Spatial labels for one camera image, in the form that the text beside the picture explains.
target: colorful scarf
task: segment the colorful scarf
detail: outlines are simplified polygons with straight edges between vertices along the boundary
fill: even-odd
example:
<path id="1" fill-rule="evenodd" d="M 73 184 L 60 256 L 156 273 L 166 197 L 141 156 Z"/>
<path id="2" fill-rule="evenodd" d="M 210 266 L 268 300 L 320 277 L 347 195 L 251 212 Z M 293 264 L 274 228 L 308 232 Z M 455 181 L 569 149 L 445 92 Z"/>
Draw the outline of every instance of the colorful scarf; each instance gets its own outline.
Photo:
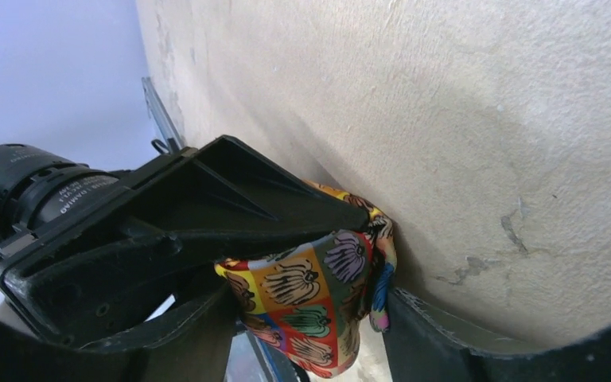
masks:
<path id="1" fill-rule="evenodd" d="M 365 199 L 325 185 L 313 187 L 364 209 L 366 232 L 341 230 L 256 260 L 215 266 L 242 307 L 242 321 L 258 338 L 318 376 L 350 368 L 360 349 L 360 321 L 389 329 L 387 285 L 397 266 L 392 222 Z"/>

